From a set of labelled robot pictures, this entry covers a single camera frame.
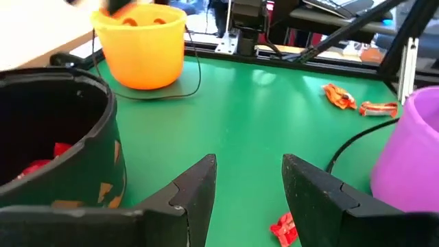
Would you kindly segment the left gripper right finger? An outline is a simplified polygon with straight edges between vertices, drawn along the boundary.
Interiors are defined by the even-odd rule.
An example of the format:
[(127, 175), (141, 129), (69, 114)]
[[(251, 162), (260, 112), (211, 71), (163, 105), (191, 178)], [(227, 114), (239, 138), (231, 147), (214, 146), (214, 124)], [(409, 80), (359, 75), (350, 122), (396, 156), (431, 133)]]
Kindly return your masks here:
[(282, 176), (302, 247), (407, 247), (400, 210), (293, 154)]

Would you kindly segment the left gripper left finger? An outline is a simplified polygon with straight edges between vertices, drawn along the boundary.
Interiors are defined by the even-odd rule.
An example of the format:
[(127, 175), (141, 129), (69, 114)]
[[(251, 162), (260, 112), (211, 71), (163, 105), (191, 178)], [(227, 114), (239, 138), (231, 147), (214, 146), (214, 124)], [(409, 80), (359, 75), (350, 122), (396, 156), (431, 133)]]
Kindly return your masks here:
[(137, 247), (205, 247), (216, 177), (216, 155), (207, 154), (138, 203)]

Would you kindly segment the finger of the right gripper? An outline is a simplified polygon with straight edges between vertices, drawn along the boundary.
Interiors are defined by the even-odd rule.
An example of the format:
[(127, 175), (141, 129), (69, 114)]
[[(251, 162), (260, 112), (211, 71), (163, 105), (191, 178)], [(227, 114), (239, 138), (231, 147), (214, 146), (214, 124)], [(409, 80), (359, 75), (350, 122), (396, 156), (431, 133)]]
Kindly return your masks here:
[(109, 13), (116, 13), (130, 5), (132, 2), (133, 0), (106, 0), (106, 10)]

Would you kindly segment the orange candy wrapper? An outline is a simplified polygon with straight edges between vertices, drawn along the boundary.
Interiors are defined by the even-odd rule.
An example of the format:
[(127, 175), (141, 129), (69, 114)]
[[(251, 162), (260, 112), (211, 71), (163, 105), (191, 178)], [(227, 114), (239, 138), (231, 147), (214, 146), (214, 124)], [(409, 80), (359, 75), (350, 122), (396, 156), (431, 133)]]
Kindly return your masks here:
[(99, 9), (99, 12), (101, 14), (103, 14), (104, 16), (107, 17), (111, 17), (114, 19), (119, 19), (122, 16), (124, 16), (125, 14), (129, 13), (129, 11), (132, 11), (135, 7), (137, 6), (136, 3), (131, 2), (131, 3), (127, 3), (126, 5), (124, 5), (123, 7), (120, 7), (118, 10), (116, 10), (115, 12), (111, 12), (108, 8), (109, 5), (107, 5), (105, 8), (102, 7)]
[(398, 110), (399, 105), (396, 102), (363, 102), (359, 107), (359, 114), (362, 116), (390, 116), (391, 118), (395, 118), (398, 115)]
[(357, 109), (355, 98), (345, 89), (338, 87), (334, 84), (326, 84), (323, 87), (324, 93), (327, 99), (338, 108), (345, 109)]

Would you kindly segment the red candy bar wrapper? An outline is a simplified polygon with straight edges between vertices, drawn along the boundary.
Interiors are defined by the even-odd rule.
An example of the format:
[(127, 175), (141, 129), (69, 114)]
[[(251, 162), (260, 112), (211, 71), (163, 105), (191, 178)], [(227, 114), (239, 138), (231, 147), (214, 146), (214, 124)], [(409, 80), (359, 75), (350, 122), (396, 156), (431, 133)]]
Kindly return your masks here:
[(281, 247), (290, 247), (298, 239), (298, 231), (290, 212), (282, 215), (276, 224), (272, 224), (270, 231), (278, 238)]
[(54, 157), (60, 156), (68, 151), (72, 147), (71, 144), (68, 143), (55, 143), (54, 144)]
[(31, 174), (38, 169), (44, 167), (46, 164), (50, 163), (51, 160), (43, 159), (32, 161), (17, 177), (16, 179), (22, 179), (24, 176)]

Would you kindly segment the purple pumpkin bucket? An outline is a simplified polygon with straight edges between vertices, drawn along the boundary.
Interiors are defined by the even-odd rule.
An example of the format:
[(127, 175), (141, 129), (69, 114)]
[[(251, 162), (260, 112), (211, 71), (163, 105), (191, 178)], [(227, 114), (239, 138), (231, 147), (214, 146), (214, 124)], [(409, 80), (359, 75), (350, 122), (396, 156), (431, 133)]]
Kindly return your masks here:
[(354, 141), (395, 125), (370, 175), (373, 196), (404, 212), (439, 213), (439, 86), (414, 91), (403, 113), (346, 141), (329, 161), (331, 173), (340, 154)]

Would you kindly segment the orange pumpkin bucket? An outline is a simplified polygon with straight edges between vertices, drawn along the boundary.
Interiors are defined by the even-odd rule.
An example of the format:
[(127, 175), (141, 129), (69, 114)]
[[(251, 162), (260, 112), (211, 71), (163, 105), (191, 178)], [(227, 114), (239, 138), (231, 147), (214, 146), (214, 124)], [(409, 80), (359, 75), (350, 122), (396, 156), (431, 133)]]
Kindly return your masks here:
[(109, 17), (97, 10), (90, 16), (96, 30), (108, 68), (121, 85), (140, 91), (161, 89), (173, 84), (181, 75), (185, 49), (156, 51), (157, 41), (148, 38), (147, 32), (128, 31), (117, 27)]

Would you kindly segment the light wooden desk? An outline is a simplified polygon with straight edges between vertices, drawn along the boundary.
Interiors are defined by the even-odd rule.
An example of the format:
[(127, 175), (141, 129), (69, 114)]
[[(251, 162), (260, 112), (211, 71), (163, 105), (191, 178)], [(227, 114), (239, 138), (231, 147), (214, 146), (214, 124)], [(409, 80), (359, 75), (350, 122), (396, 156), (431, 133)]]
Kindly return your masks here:
[(91, 12), (104, 0), (0, 0), (0, 71), (45, 65), (91, 40)]

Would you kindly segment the black tripod stand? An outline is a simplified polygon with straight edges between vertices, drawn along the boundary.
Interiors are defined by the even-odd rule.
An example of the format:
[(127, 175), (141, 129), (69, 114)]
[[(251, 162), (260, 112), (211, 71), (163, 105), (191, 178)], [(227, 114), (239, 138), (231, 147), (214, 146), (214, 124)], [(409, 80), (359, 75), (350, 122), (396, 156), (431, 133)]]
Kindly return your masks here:
[(226, 32), (228, 0), (209, 0), (209, 7), (213, 10), (215, 17), (217, 37), (223, 38)]

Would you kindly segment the green table mat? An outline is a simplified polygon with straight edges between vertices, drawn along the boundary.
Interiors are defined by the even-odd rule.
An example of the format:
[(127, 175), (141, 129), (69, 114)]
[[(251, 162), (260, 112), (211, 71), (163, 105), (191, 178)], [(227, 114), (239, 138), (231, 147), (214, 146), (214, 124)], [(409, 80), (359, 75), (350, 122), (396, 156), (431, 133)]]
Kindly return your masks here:
[(161, 90), (183, 98), (150, 102), (150, 92), (121, 86), (105, 62), (98, 71), (119, 95), (128, 175), (123, 206), (158, 191), (204, 155), (216, 155), (206, 247), (278, 247), (269, 227), (288, 211), (283, 155), (323, 168), (345, 141), (381, 123), (334, 107), (325, 84), (341, 86), (359, 103), (396, 99), (378, 81), (188, 56), (179, 81)]

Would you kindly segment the black halloween bucket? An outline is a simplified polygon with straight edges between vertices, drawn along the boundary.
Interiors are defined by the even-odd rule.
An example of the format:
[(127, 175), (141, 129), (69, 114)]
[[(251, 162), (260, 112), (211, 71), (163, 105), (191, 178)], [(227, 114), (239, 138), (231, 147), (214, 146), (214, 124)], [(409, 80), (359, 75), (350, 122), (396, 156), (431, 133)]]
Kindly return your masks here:
[[(117, 100), (101, 78), (81, 69), (0, 72), (0, 207), (117, 207), (126, 166)], [(54, 157), (54, 144), (72, 147)], [(32, 162), (37, 171), (16, 177)]]

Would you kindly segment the orange box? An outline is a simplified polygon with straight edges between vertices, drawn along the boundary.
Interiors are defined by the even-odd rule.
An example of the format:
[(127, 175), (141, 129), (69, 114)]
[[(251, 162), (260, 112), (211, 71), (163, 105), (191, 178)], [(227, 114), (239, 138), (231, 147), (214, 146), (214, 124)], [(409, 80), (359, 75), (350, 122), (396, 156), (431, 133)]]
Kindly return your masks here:
[(383, 60), (383, 54), (377, 48), (367, 48), (360, 55), (362, 62), (372, 62), (380, 64)]

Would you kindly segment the grey laptop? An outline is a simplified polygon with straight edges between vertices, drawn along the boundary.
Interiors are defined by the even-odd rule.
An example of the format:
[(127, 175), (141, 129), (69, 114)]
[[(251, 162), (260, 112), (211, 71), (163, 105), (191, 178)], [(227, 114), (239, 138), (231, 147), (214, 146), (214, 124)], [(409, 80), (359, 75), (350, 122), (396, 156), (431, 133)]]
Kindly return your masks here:
[(324, 10), (336, 16), (351, 19), (374, 5), (373, 0), (301, 0), (306, 5)]

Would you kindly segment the black aluminium table frame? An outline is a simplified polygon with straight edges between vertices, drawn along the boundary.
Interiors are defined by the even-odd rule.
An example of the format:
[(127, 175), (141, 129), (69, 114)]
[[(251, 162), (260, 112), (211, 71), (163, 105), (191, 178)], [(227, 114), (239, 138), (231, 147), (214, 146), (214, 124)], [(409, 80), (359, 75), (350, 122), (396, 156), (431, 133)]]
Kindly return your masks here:
[[(78, 5), (79, 1), (82, 0), (64, 0), (65, 2), (67, 2), (69, 5)], [(160, 0), (152, 0), (152, 3), (158, 3)], [(313, 60), (315, 57), (317, 57), (318, 55), (320, 55), (323, 51), (326, 51), (333, 43), (335, 43), (336, 41), (340, 41), (343, 38), (346, 38), (348, 35), (351, 35), (353, 32), (359, 31), (359, 29), (363, 26), (365, 26), (366, 24), (370, 23), (372, 21), (373, 18), (378, 17), (378, 15), (383, 14), (384, 10), (389, 10), (391, 7), (396, 6), (399, 3), (403, 3), (404, 1), (407, 0), (385, 0), (383, 3), (380, 3), (380, 5), (378, 5), (378, 7), (373, 8), (372, 10), (370, 10), (370, 12), (367, 14), (364, 14), (363, 16), (357, 17), (356, 20), (354, 20), (353, 22), (351, 22), (351, 24), (348, 24), (344, 27), (341, 27), (339, 30), (337, 30), (336, 32), (332, 33), (326, 40), (324, 40), (323, 42), (318, 43), (315, 46), (310, 46), (308, 48), (305, 48), (304, 51), (302, 51), (301, 53), (299, 53), (297, 56), (293, 56), (292, 54), (289, 55), (283, 55), (280, 50), (278, 50), (277, 47), (275, 47), (272, 43), (269, 43), (269, 37), (268, 37), (268, 31), (270, 30), (271, 26), (270, 22), (268, 21), (268, 17), (266, 17), (266, 21), (267, 23), (265, 23), (267, 25), (266, 27), (266, 31), (265, 31), (265, 39), (267, 40), (266, 43), (261, 43), (259, 45), (263, 45), (266, 47), (269, 47), (270, 49), (272, 49), (273, 53), (276, 54), (276, 56), (278, 58), (274, 58), (273, 56), (270, 57), (270, 59), (266, 60), (268, 65), (286, 65), (286, 64), (291, 64), (293, 67), (308, 67), (309, 65), (306, 65), (310, 60)], [(99, 8), (102, 8), (106, 5), (106, 2), (104, 1), (104, 4), (102, 6), (100, 6)], [(391, 69), (395, 70), (397, 69), (395, 66), (393, 66), (392, 68), (390, 68), (390, 65), (392, 65), (392, 63), (396, 63), (393, 62), (393, 60), (396, 61), (397, 57), (396, 55), (398, 55), (399, 52), (402, 52), (403, 50), (403, 39), (404, 38), (418, 38), (421, 35), (421, 31), (424, 31), (427, 24), (424, 23), (426, 20), (421, 20), (421, 12), (425, 10), (425, 14), (422, 17), (432, 17), (433, 16), (433, 12), (427, 13), (427, 10), (436, 10), (439, 8), (439, 0), (416, 0), (414, 7), (412, 7), (412, 10), (410, 10), (409, 12), (409, 16), (408, 16), (408, 21), (404, 22), (402, 29), (397, 32), (396, 38), (394, 39), (394, 41), (392, 41), (392, 45), (390, 50), (388, 51), (387, 55), (385, 55), (384, 60), (381, 62), (379, 70), (376, 72), (377, 75), (381, 76), (382, 79), (385, 79), (385, 77), (387, 75), (384, 75), (384, 72), (388, 72), (389, 73), (396, 73), (396, 72), (391, 72)], [(190, 43), (192, 45), (192, 50), (193, 50), (193, 55), (196, 57), (197, 61), (198, 61), (198, 65), (200, 65), (199, 62), (199, 58), (198, 58), (198, 50), (197, 50), (197, 45), (193, 42), (192, 36), (191, 36), (191, 32), (189, 31), (189, 29), (186, 26), (186, 33), (188, 33), (189, 38), (190, 38)], [(49, 63), (50, 65), (65, 65), (66, 64), (71, 64), (73, 63), (73, 65), (71, 65), (70, 67), (75, 67), (75, 68), (79, 68), (79, 69), (90, 69), (89, 67), (91, 67), (91, 63), (93, 62), (93, 66), (97, 69), (97, 73), (98, 76), (102, 79), (102, 75), (99, 72), (99, 69), (97, 68), (97, 63), (101, 60), (101, 59), (96, 59), (96, 55), (95, 55), (95, 51), (94, 51), (94, 47), (95, 47), (95, 36), (96, 36), (96, 30), (95, 28), (93, 28), (92, 30), (92, 48), (91, 48), (91, 54), (86, 57), (86, 58), (80, 58), (79, 56), (74, 56), (71, 55), (68, 52), (57, 52), (54, 55), (50, 56), (49, 59)], [(246, 58), (247, 60), (244, 62), (251, 62), (251, 61), (262, 61), (262, 58), (257, 58), (256, 55), (251, 55), (251, 56), (244, 56), (244, 55), (222, 55), (222, 56), (229, 56), (229, 57), (233, 57), (233, 59), (238, 59), (238, 58)], [(419, 81), (418, 79), (414, 78), (414, 86), (416, 86), (417, 84), (420, 84), (421, 86), (433, 86), (439, 85), (439, 79), (436, 81), (431, 81), (431, 82), (425, 82), (425, 81)], [(116, 93), (114, 92), (115, 95), (118, 95), (120, 97), (124, 97), (126, 99), (131, 99), (131, 100), (139, 100), (139, 101), (157, 101), (157, 100), (166, 100), (166, 99), (174, 99), (174, 98), (181, 98), (181, 97), (189, 97), (193, 94), (195, 94), (199, 87), (200, 87), (200, 83), (201, 83), (201, 68), (199, 66), (199, 82), (198, 85), (195, 89), (195, 91), (189, 93), (189, 94), (185, 94), (185, 95), (166, 95), (166, 96), (162, 96), (162, 97), (149, 97), (149, 98), (136, 98), (136, 97), (128, 97), (127, 95), (123, 95), (120, 93)]]

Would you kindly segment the silver aluminium extrusion bracket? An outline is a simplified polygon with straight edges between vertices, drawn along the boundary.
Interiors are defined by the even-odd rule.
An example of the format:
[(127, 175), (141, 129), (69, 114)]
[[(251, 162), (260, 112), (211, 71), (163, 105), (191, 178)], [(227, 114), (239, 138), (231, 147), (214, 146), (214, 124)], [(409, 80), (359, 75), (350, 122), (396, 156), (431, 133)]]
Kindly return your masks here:
[(418, 55), (418, 38), (408, 38), (403, 48), (401, 68), (399, 73), (398, 100), (404, 105), (405, 100), (414, 90), (414, 78), (416, 75), (416, 61)]

